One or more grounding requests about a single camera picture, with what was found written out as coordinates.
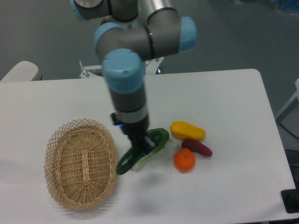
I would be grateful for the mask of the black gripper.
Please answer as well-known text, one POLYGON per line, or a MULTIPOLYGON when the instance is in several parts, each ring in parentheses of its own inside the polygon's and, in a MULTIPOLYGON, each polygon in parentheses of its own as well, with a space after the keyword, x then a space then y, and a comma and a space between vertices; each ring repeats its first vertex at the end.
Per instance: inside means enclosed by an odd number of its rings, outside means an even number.
POLYGON ((143 155, 148 155, 156 148, 154 140, 147 135, 149 127, 149 116, 146 115, 140 121, 134 123, 126 123, 118 118, 118 114, 113 112, 110 114, 111 120, 115 126, 118 126, 124 135, 131 141, 132 147, 138 149, 143 155))

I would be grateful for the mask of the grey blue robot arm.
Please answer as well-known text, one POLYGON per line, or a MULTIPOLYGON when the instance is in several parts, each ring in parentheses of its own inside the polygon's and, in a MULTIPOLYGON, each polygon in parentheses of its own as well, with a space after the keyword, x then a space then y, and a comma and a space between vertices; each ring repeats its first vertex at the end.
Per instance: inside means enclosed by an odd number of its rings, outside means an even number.
POLYGON ((113 123, 134 149, 149 154, 157 143, 148 136, 145 62, 192 50, 198 32, 191 17, 181 17, 170 0, 73 0, 78 19, 110 16, 94 34, 94 48, 110 90, 113 123))

